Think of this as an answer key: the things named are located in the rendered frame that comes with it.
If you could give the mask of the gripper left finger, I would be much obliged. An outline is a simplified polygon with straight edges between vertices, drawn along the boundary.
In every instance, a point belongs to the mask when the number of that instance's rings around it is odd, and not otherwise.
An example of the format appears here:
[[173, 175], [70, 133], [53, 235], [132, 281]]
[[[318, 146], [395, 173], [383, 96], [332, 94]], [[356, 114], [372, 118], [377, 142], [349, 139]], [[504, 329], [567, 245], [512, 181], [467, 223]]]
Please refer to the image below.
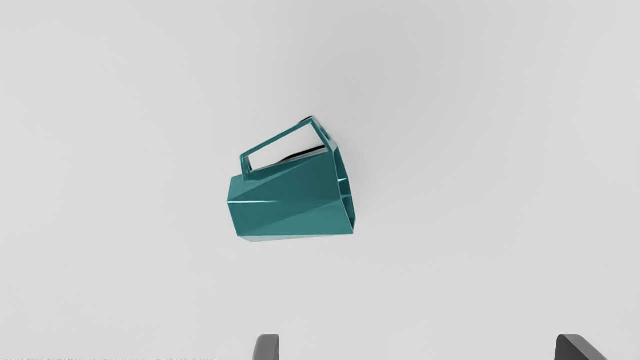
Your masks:
[[279, 335], [259, 335], [254, 345], [253, 360], [280, 360]]

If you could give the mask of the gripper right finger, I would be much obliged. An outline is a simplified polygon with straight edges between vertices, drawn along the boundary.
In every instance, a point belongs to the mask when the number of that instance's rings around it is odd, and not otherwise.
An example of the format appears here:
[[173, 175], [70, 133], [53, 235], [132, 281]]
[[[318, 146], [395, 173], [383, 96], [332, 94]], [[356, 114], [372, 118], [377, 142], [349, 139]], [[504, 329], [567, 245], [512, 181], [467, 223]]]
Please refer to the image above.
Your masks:
[[578, 334], [560, 334], [555, 344], [555, 360], [608, 360]]

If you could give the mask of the teal faceted mug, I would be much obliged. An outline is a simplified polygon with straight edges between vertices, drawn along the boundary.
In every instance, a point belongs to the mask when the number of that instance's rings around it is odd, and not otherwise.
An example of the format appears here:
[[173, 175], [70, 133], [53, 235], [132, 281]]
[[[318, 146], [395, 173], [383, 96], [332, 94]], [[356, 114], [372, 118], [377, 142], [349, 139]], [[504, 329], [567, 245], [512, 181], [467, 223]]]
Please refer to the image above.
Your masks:
[[[320, 145], [254, 169], [250, 157], [310, 126]], [[338, 144], [314, 116], [254, 146], [238, 158], [227, 205], [236, 235], [252, 243], [355, 233], [354, 198]]]

